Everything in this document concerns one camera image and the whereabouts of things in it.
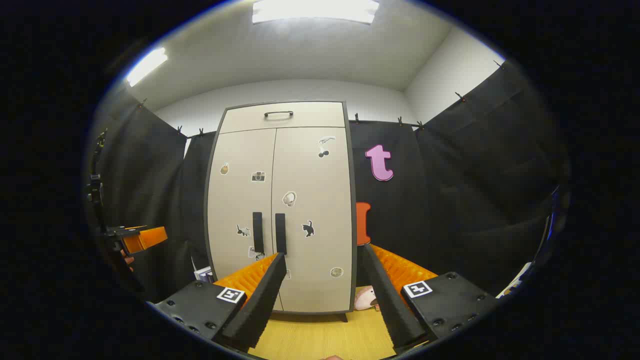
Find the large ceiling light panel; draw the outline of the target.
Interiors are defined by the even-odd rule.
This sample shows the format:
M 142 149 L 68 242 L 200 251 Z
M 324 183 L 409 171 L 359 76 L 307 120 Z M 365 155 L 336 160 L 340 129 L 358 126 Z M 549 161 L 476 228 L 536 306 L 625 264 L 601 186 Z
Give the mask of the large ceiling light panel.
M 254 24 L 286 19 L 336 19 L 370 25 L 380 3 L 375 0 L 259 0 Z

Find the pink and white plush item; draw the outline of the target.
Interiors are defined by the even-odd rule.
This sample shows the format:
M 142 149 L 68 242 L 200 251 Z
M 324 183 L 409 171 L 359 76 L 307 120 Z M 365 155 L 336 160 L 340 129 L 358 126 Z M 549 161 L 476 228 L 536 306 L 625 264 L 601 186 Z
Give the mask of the pink and white plush item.
M 354 297 L 354 309 L 357 312 L 375 308 L 377 305 L 378 300 L 372 285 L 357 289 Z

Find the beige double-door shoe cabinet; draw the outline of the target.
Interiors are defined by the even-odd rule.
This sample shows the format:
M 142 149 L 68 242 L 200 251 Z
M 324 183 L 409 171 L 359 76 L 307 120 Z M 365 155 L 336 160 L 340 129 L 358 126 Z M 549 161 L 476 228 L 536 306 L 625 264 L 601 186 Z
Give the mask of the beige double-door shoe cabinet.
M 217 128 L 217 132 L 215 133 L 215 137 L 214 137 L 214 142 L 212 144 L 212 148 L 210 150 L 210 156 L 209 156 L 209 160 L 208 160 L 208 166 L 207 166 L 207 170 L 206 170 L 206 178 L 205 178 L 205 196 L 204 196 L 204 205 L 203 205 L 203 228 L 205 231 L 205 246 L 206 246 L 206 250 L 207 250 L 207 255 L 208 255 L 208 261 L 209 264 L 211 266 L 211 253 L 210 253 L 210 246 L 209 246 L 209 232 L 208 232 L 208 224 L 207 224 L 207 200 L 208 200 L 208 187 L 209 187 L 209 181 L 210 181 L 210 169 L 211 169 L 211 162 L 213 159 L 213 153 L 214 153 L 214 148 L 215 148 L 215 144 L 217 142 L 217 137 L 218 135 L 222 134 L 220 132 L 220 125 L 221 125 L 221 121 L 224 118 L 224 114 L 226 112 L 226 110 L 228 109 L 234 109 L 237 107 L 245 107 L 245 106 L 252 106 L 252 105 L 260 105 L 260 104 L 269 104 L 269 103 L 286 103 L 286 102 L 295 102 L 295 101 L 337 101 L 337 102 L 342 102 L 343 103 L 343 110 L 344 110 L 344 115 L 345 115 L 345 126 L 343 126 L 343 128 L 345 128 L 345 134 L 346 134 L 346 144 L 347 144 L 347 154 L 349 157 L 349 169 L 350 169 L 350 191 L 351 191 L 351 196 L 352 196 L 352 230 L 353 230 L 353 241 L 354 241 L 354 249 L 353 249 L 353 253 L 354 253 L 354 262 L 353 262 L 353 269 L 352 269 L 352 279 L 353 279 L 353 287 L 352 287 L 352 307 L 351 310 L 348 312 L 340 312 L 340 313 L 317 313 L 317 314 L 313 314 L 313 313 L 286 313 L 281 311 L 281 301 L 280 301 L 280 296 L 278 293 L 278 297 L 276 299 L 276 302 L 273 306 L 273 311 L 272 313 L 277 313 L 277 314 L 282 314 L 282 315 L 286 315 L 286 316 L 297 316 L 297 317 L 303 317 L 303 316 L 339 316 L 342 319 L 346 319 L 346 315 L 350 312 L 352 312 L 354 310 L 354 301 L 355 301 L 355 285 L 356 285 L 356 277 L 357 277 L 357 254 L 356 254 L 356 240 L 357 240 L 357 231 L 356 231 L 356 209 L 355 209 L 355 174 L 354 174 L 354 160 L 353 160 L 353 155 L 352 155 L 352 139 L 351 139 L 351 132 L 350 132 L 350 127 L 349 127 L 349 120 L 348 120 L 348 114 L 347 114 L 347 108 L 346 108 L 346 102 L 345 101 L 339 101 L 339 100 L 324 100 L 324 99 L 302 99 L 302 100 L 285 100 L 285 101 L 270 101 L 270 102 L 258 102 L 258 103 L 254 103 L 254 104 L 243 104 L 243 105 L 233 105 L 231 107 L 227 107 L 223 112 L 222 112 L 222 116 L 221 116 L 221 120 L 218 124 L 218 128 Z M 272 239 L 273 239 L 273 243 L 275 246 L 275 253 L 282 253 L 281 251 L 278 251 L 277 245 L 276 245 L 276 241 L 275 241 L 275 235 L 274 235 L 274 221 L 272 220 L 272 216 L 273 216 L 273 210 L 271 208 L 271 221 L 272 221 Z

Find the white printed paper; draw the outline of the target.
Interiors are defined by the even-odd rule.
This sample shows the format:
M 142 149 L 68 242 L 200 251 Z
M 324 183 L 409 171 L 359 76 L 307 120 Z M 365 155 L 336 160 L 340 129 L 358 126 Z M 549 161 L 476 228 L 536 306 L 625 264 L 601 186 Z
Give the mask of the white printed paper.
M 519 285 L 523 283 L 525 275 L 528 273 L 532 262 L 527 262 L 521 268 L 521 270 L 517 273 L 517 275 L 506 285 L 505 289 L 503 289 L 499 294 L 495 297 L 496 299 L 500 299 L 501 297 L 508 296 L 511 292 L 514 292 L 518 289 Z

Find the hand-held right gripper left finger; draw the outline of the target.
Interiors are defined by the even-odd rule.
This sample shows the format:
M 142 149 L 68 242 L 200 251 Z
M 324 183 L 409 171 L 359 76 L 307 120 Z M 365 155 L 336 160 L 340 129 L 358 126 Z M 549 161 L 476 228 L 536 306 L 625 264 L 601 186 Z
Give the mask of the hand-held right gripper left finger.
M 149 305 L 193 337 L 245 353 L 265 331 L 286 273 L 278 252 L 218 281 L 194 280 Z

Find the beige cabinet door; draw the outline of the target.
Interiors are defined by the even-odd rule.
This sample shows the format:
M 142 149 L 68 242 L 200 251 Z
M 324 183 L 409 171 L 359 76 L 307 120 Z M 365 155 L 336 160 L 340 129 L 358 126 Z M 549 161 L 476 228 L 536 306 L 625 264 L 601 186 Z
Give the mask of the beige cabinet door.
M 215 284 L 251 297 L 275 254 L 272 175 L 275 129 L 218 135 L 212 157 L 206 223 Z
M 270 175 L 273 234 L 286 265 L 280 310 L 349 312 L 354 231 L 345 128 L 277 129 Z

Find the narrow ceiling light panel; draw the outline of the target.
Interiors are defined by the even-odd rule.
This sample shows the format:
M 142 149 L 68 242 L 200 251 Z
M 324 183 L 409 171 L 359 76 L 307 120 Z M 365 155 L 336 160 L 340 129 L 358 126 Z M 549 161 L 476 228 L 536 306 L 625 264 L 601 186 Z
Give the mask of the narrow ceiling light panel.
M 151 50 L 148 54 L 144 55 L 125 76 L 125 80 L 130 87 L 134 87 L 147 75 L 155 71 L 159 66 L 164 64 L 169 57 L 166 53 L 166 48 L 159 47 Z

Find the black backdrop cloth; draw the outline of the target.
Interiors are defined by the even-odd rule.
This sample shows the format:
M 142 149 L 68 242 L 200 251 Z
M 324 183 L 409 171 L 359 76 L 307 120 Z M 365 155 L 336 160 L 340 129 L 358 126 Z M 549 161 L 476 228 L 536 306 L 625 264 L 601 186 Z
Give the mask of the black backdrop cloth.
M 109 226 L 164 226 L 135 260 L 158 302 L 205 267 L 204 196 L 215 133 L 187 138 L 136 102 L 106 118 L 96 170 Z M 505 61 L 462 99 L 412 129 L 350 122 L 356 200 L 372 243 L 430 271 L 459 272 L 496 296 L 534 260 L 569 158 L 528 76 Z

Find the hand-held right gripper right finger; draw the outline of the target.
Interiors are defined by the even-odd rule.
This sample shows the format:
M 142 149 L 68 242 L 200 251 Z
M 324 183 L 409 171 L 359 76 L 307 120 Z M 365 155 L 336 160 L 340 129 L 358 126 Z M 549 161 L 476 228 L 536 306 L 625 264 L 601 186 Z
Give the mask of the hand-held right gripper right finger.
M 455 337 L 500 303 L 458 272 L 436 275 L 374 244 L 358 256 L 397 354 Z

